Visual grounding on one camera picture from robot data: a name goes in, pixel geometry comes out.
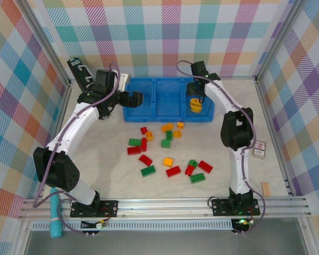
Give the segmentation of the aluminium side frame rail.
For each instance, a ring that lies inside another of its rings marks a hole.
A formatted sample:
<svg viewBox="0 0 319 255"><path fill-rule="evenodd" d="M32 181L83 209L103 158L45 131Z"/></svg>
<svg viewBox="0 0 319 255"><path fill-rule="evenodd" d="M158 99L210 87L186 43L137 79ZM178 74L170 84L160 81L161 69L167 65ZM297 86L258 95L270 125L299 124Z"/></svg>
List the aluminium side frame rail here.
<svg viewBox="0 0 319 255"><path fill-rule="evenodd" d="M51 136L47 139L45 145L48 145L60 132L63 126L66 109L69 104L70 96L72 93L73 86L75 85L74 80L71 80L71 83L65 87L64 97L61 100L60 110L58 111L55 126L53 127Z"/></svg>
<svg viewBox="0 0 319 255"><path fill-rule="evenodd" d="M296 189L294 187L292 178L291 178L290 173L288 171L287 163L285 161L283 151L280 147L280 142L279 142L278 136L276 134L275 126L273 124L273 121L270 118L268 104L266 103L264 93L261 89L260 81L256 77L254 77L254 83L255 83L255 88L256 88L257 95L258 95L258 99L260 101L260 104L261 104L261 107L263 110L265 121L266 121L266 124L268 127L268 131L269 131L269 134L270 134L270 137L272 140L272 145L273 145L273 148L274 148L274 151L275 151L278 163L279 163L280 170L282 172L283 179L288 184L287 185L288 194L291 196L296 196L297 195Z"/></svg>

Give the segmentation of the teal foam cylinder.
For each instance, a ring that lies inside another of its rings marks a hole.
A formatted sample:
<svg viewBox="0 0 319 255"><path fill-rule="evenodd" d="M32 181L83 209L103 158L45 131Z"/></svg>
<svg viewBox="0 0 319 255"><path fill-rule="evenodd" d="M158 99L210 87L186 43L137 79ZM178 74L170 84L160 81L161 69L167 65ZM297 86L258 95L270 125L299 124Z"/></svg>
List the teal foam cylinder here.
<svg viewBox="0 0 319 255"><path fill-rule="evenodd" d="M57 239L62 235L62 222L59 220L57 213L57 207L59 204L59 193L58 189L51 188L50 194L54 194L50 197L50 209L51 209L51 222L49 225L50 236L53 239Z"/></svg>

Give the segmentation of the aluminium frame post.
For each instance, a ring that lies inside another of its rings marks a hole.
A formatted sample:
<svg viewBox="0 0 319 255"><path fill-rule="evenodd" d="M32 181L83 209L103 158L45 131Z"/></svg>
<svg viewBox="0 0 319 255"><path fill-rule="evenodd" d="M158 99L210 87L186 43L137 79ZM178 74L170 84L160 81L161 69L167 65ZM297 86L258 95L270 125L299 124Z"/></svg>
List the aluminium frame post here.
<svg viewBox="0 0 319 255"><path fill-rule="evenodd" d="M61 61L59 60L54 48L52 47L50 41L48 40L42 26L40 25L38 19L36 18L32 8L30 7L27 0L14 0L19 7L23 16L27 19L32 32L39 41L41 47L45 50L47 57L54 66L56 73L61 78L62 82L69 87L71 85L71 79L67 75Z"/></svg>
<svg viewBox="0 0 319 255"><path fill-rule="evenodd" d="M279 49L285 42L290 30L292 29L294 23L296 22L299 13L303 10L305 4L308 0L295 0L291 6L290 11L287 14L286 19L281 24L280 30L276 33L276 38L272 42L272 46L265 59L263 60L257 74L254 76L255 81L259 82L263 76L268 72L270 66L272 65L274 58L277 56Z"/></svg>

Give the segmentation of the playing card box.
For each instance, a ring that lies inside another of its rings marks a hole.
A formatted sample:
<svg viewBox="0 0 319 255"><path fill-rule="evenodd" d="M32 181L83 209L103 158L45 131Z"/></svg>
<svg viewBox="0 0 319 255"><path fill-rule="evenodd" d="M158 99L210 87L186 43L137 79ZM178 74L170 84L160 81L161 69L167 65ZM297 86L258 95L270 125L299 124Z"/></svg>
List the playing card box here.
<svg viewBox="0 0 319 255"><path fill-rule="evenodd" d="M259 158L259 159L265 159L266 157L266 142L262 141L256 141L255 145L252 149L251 153L252 157Z"/></svg>

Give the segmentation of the aluminium base frame rail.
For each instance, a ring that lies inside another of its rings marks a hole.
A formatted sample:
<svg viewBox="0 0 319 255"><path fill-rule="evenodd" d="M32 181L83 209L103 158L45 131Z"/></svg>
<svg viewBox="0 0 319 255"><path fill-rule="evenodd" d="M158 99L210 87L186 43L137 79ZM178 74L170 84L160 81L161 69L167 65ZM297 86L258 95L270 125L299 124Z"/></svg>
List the aluminium base frame rail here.
<svg viewBox="0 0 319 255"><path fill-rule="evenodd" d="M161 199L122 199L117 200L117 216L113 219L212 219L212 209L207 205L208 198L161 198ZM310 217L311 211L305 197L285 196L258 198L260 212L265 218L299 218ZM25 201L19 219L50 218L50 202L46 201L38 208L32 207L33 200ZM69 202L62 204L62 215L70 218L71 207ZM250 216L219 216L219 218L250 218Z"/></svg>

